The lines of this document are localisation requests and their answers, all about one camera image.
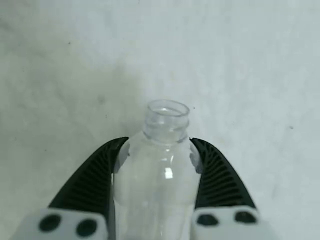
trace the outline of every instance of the clear plastic bottle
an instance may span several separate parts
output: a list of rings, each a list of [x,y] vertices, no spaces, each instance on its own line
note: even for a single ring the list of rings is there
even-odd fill
[[[179,102],[151,102],[143,132],[121,148],[113,176],[116,240],[188,239],[202,169],[187,135],[189,112]]]

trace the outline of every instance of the ribbed rubber pad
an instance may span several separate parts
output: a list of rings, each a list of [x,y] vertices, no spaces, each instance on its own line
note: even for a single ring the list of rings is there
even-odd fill
[[[225,156],[210,143],[191,140],[198,149],[203,172],[195,208],[250,206],[256,208],[245,185]]]
[[[100,147],[66,182],[49,208],[78,210],[102,214],[115,233],[114,209],[110,209],[111,175],[118,153],[129,138],[112,140]]]

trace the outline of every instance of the white wall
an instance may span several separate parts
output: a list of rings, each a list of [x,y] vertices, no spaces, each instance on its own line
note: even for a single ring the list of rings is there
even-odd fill
[[[2,0],[0,238],[146,103],[191,108],[283,239],[320,236],[320,2]]]

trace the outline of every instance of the circular hole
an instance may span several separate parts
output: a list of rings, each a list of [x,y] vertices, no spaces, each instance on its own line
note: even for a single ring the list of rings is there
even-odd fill
[[[184,117],[190,112],[189,108],[177,101],[155,100],[148,104],[148,109],[153,113],[166,117]]]
[[[203,214],[199,216],[197,223],[202,226],[217,226],[219,221],[211,214]]]
[[[238,211],[235,214],[235,221],[238,223],[244,224],[255,224],[257,223],[257,219],[250,212],[247,211]]]
[[[58,214],[48,215],[43,218],[39,224],[39,228],[42,232],[48,233],[57,229],[61,222],[61,216]]]
[[[76,233],[80,237],[89,237],[96,232],[97,227],[98,227],[98,224],[96,220],[85,219],[78,224],[76,228]]]

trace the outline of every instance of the bottle neck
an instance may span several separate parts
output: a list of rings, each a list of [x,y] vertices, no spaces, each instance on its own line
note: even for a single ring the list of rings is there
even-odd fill
[[[188,137],[189,112],[188,107],[179,102],[153,101],[147,108],[143,133],[157,144],[181,143]]]

